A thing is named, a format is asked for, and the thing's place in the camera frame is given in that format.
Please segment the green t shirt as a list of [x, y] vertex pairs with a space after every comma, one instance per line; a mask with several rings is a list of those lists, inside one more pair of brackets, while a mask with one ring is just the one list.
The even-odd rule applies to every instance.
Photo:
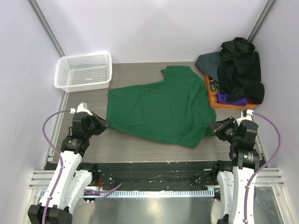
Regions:
[[111, 128], [140, 138], [195, 148], [216, 120], [205, 82], [189, 66], [168, 66], [163, 80], [108, 91]]

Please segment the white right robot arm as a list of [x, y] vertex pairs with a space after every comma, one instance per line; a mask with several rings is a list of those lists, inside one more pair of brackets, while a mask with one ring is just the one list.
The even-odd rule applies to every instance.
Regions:
[[220, 187], [219, 224], [252, 224], [256, 177], [260, 156], [255, 150], [258, 124], [251, 115], [229, 117], [208, 125], [215, 136], [230, 144], [229, 161], [217, 161], [211, 179]]

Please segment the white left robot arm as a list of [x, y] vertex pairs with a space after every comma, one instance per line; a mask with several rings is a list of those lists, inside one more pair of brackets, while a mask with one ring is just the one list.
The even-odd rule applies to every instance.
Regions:
[[46, 192], [37, 205], [30, 205], [28, 217], [32, 224], [70, 224], [73, 211], [85, 188], [95, 186], [100, 179], [98, 168], [83, 163], [90, 138], [100, 135], [109, 121], [88, 110], [76, 111], [72, 126], [61, 143], [59, 163]]

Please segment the white plastic basket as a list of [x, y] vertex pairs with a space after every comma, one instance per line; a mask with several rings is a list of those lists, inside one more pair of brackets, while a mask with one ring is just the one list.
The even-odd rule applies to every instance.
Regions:
[[67, 93], [106, 89], [112, 79], [112, 57], [101, 51], [61, 57], [56, 65], [54, 86]]

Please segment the patterned cloth in tray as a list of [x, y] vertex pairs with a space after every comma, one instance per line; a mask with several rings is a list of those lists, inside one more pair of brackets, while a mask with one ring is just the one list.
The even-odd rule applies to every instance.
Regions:
[[220, 91], [219, 83], [215, 79], [209, 80], [209, 87], [210, 87], [210, 91], [215, 91], [215, 92]]

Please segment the black t shirt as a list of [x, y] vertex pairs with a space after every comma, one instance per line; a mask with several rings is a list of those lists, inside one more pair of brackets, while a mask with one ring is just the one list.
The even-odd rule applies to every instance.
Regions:
[[223, 63], [218, 67], [220, 92], [228, 102], [243, 98], [252, 104], [263, 102], [265, 89], [262, 84], [259, 53], [247, 39], [236, 37], [223, 42], [220, 47]]

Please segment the dark teal t shirt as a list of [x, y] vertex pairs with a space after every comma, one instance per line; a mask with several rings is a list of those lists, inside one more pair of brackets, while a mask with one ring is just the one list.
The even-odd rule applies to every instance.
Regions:
[[223, 63], [223, 59], [219, 52], [212, 52], [204, 55], [200, 55], [195, 62], [195, 66], [200, 72], [214, 79], [216, 82], [219, 81], [217, 69]]

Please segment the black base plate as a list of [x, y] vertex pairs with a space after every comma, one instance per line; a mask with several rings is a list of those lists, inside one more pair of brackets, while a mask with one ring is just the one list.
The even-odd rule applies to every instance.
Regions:
[[82, 162], [91, 171], [92, 185], [124, 191], [191, 191], [217, 185], [219, 171], [232, 170], [231, 161]]

